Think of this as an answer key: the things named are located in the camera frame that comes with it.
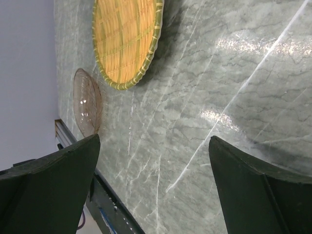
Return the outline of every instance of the gray wall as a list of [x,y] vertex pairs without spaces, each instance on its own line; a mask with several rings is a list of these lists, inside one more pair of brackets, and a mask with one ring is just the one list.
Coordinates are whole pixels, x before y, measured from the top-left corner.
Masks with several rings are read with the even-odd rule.
[[0,0],[0,170],[56,150],[53,0]]

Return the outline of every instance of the gray marble surface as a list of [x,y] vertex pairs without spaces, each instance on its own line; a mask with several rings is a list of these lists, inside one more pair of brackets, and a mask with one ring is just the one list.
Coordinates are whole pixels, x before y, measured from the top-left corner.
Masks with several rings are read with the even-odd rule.
[[312,175],[312,2],[166,0],[146,76],[128,91],[101,78],[92,0],[55,0],[59,114],[82,138],[73,78],[99,83],[107,118],[97,168],[147,234],[227,233],[208,143]]

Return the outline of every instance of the bamboo basket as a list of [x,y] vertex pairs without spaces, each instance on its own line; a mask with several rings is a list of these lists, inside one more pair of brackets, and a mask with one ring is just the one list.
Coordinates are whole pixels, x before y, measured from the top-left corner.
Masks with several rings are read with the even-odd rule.
[[163,0],[95,0],[93,45],[110,86],[129,89],[145,75],[160,37]]

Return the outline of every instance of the white line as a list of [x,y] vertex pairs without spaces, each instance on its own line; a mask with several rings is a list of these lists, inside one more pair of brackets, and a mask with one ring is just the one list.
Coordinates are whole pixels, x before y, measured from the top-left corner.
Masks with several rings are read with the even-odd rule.
[[269,54],[274,50],[274,48],[276,47],[277,44],[279,44],[279,42],[282,40],[283,36],[285,35],[285,33],[289,30],[289,28],[291,27],[291,25],[293,24],[293,22],[298,18],[298,16],[302,13],[302,11],[304,10],[304,8],[306,7],[307,3],[310,0],[305,0],[301,7],[298,9],[298,11],[296,12],[296,14],[293,16],[293,18],[291,19],[291,21],[287,24],[286,28],[284,29],[284,31],[281,33],[281,35],[278,37],[278,39],[274,42],[274,44],[272,45],[272,47],[268,50],[268,52],[266,53],[266,55],[263,57],[263,59],[261,60],[261,62],[257,65],[257,67],[255,68],[255,70],[253,71],[253,73],[250,75],[250,77],[243,83],[243,85],[239,88],[238,92],[234,95],[234,97],[231,99],[231,101],[226,105],[226,107],[223,109],[222,113],[219,115],[219,118],[217,119],[217,121],[215,122],[214,126],[212,127],[212,129],[209,131],[208,135],[206,136],[206,138],[202,141],[202,143],[198,146],[198,148],[195,150],[195,153],[192,155],[190,161],[188,162],[188,164],[185,166],[185,168],[183,169],[183,171],[181,172],[181,174],[179,175],[179,177],[176,179],[176,181],[171,184],[167,189],[166,189],[166,193],[171,190],[183,177],[184,173],[186,172],[188,166],[190,165],[190,163],[192,162],[193,158],[195,157],[195,155],[197,154],[197,152],[199,151],[199,149],[206,143],[207,139],[209,138],[211,132],[215,129],[216,125],[218,124],[219,120],[221,119],[222,115],[224,114],[224,112],[229,108],[229,106],[233,103],[233,101],[237,98],[238,94],[249,84],[249,82],[251,81],[251,79],[254,77],[254,74],[256,73],[256,71],[261,67],[261,65],[265,62],[266,58],[269,56]]

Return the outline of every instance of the basket rim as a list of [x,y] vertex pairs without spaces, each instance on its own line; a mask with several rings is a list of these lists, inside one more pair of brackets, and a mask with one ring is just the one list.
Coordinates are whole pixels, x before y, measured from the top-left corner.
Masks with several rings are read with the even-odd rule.
[[112,79],[110,79],[109,76],[105,73],[101,62],[99,61],[97,40],[96,40],[96,36],[95,36],[95,18],[96,18],[96,10],[97,10],[97,6],[98,6],[98,1],[99,0],[95,0],[95,2],[94,2],[93,18],[92,18],[92,41],[93,41],[93,51],[95,53],[96,62],[99,66],[100,73],[102,74],[104,80],[111,87],[113,87],[114,89],[117,89],[117,90],[126,90],[126,89],[129,89],[129,88],[133,87],[134,85],[136,85],[142,79],[142,77],[145,75],[147,69],[149,68],[149,66],[150,66],[150,64],[154,58],[154,54],[155,54],[155,51],[156,51],[157,46],[158,46],[158,40],[159,40],[160,34],[161,34],[164,0],[154,0],[154,3],[156,5],[156,8],[155,8],[156,14],[155,14],[155,24],[154,24],[154,30],[153,30],[153,39],[152,39],[151,44],[149,46],[149,51],[147,51],[147,55],[145,57],[145,60],[144,60],[143,64],[141,65],[141,67],[139,68],[139,70],[136,72],[135,76],[131,80],[129,80],[125,83],[117,83],[117,82],[113,81]]

